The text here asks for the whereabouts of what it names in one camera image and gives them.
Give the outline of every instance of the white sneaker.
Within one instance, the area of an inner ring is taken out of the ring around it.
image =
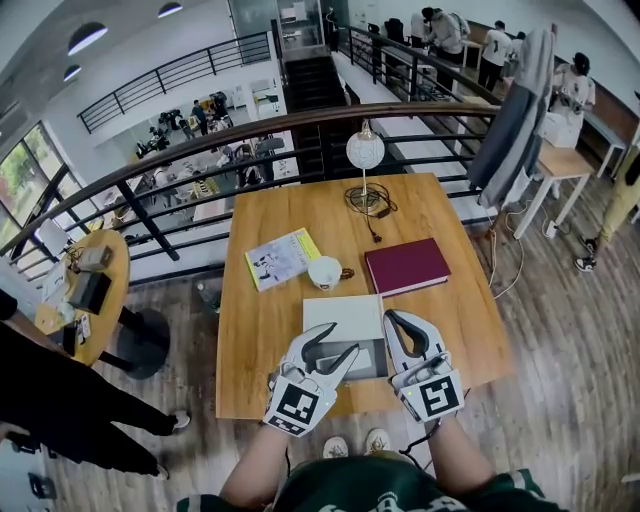
[[[169,470],[165,468],[163,465],[158,464],[158,471],[160,472],[158,476],[156,476],[158,480],[162,480],[163,482],[166,482],[167,480],[169,480],[169,478],[171,478],[171,475],[169,474]]]
[[[373,452],[381,450],[391,450],[391,438],[386,430],[374,428],[369,432],[364,442],[364,454],[371,455]]]
[[[331,437],[324,443],[324,448],[322,449],[323,459],[339,459],[348,456],[349,448],[342,437]]]
[[[187,411],[176,411],[173,415],[176,417],[176,424],[173,426],[174,433],[178,430],[182,430],[191,423],[191,416],[189,416]]]
[[[560,182],[559,181],[554,181],[551,184],[551,195],[556,201],[560,199]]]

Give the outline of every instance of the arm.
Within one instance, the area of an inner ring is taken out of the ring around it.
[[[288,434],[267,425],[260,427],[222,487],[220,497],[246,509],[271,503],[278,490],[288,444]]]
[[[467,437],[453,416],[429,440],[438,485],[451,496],[475,491],[496,476],[491,463]]]

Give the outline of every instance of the round table base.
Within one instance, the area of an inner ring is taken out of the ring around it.
[[[118,336],[118,357],[131,363],[127,375],[132,379],[148,379],[164,366],[169,353],[170,332],[165,317],[155,309],[143,309],[137,313],[144,320],[142,336],[123,326]]]

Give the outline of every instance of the red book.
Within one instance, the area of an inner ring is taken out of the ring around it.
[[[451,275],[433,238],[366,252],[364,259],[383,297],[444,283]]]

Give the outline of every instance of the white lamp shade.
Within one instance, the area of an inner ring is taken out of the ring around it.
[[[354,133],[347,143],[347,158],[358,169],[373,169],[384,158],[384,142],[372,132],[370,139],[362,139],[360,133]]]

